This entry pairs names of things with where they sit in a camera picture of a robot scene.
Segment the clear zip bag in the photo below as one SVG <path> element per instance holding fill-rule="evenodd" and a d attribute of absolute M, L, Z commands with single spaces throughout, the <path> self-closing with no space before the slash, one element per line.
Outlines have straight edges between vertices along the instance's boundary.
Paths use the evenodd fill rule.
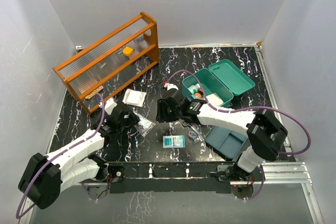
<path fill-rule="evenodd" d="M 139 117 L 139 122 L 134 126 L 135 129 L 140 133 L 141 136 L 146 137 L 148 133 L 154 128 L 155 123 L 148 120 L 144 116 L 138 113 L 134 113 Z"/>

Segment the white gauze packet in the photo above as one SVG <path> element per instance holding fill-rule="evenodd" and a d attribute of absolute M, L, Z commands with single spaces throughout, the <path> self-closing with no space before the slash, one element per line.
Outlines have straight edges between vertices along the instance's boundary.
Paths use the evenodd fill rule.
<path fill-rule="evenodd" d="M 122 102 L 127 105 L 142 107 L 145 97 L 146 92 L 126 89 Z"/>

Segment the brown medicine bottle orange cap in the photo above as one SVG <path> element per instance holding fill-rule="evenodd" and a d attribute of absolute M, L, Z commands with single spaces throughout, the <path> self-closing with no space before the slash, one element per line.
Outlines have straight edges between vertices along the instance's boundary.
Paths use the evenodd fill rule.
<path fill-rule="evenodd" d="M 194 93 L 194 97 L 197 99 L 203 100 L 204 99 L 204 93 L 202 90 L 198 90 L 197 92 Z"/>

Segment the teal medicine box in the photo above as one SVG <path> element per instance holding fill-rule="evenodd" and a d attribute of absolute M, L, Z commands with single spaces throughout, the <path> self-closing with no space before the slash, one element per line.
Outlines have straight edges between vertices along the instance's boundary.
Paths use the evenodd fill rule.
<path fill-rule="evenodd" d="M 211 64 L 182 80 L 184 96 L 193 96 L 192 88 L 200 81 L 207 95 L 215 94 L 228 107 L 234 97 L 241 96 L 255 87 L 254 81 L 228 59 Z"/>

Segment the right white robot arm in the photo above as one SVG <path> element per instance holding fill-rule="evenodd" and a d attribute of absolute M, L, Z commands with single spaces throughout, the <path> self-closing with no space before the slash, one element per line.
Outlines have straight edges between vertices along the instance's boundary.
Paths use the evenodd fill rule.
<path fill-rule="evenodd" d="M 225 171 L 226 177 L 234 180 L 247 180 L 262 163 L 275 161 L 288 135 L 271 108 L 261 107 L 255 112 L 222 108 L 203 99 L 187 98 L 175 88 L 158 99 L 156 120 L 218 126 L 247 137 L 250 146 Z"/>

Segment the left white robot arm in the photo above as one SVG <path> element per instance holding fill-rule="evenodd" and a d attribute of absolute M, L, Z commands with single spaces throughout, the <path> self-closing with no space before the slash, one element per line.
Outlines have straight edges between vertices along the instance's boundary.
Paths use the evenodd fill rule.
<path fill-rule="evenodd" d="M 18 189 L 39 209 L 51 206 L 61 192 L 87 179 L 98 182 L 108 177 L 108 164 L 96 155 L 114 133 L 134 127 L 141 121 L 127 105 L 111 104 L 101 119 L 64 147 L 33 155 L 19 181 Z"/>

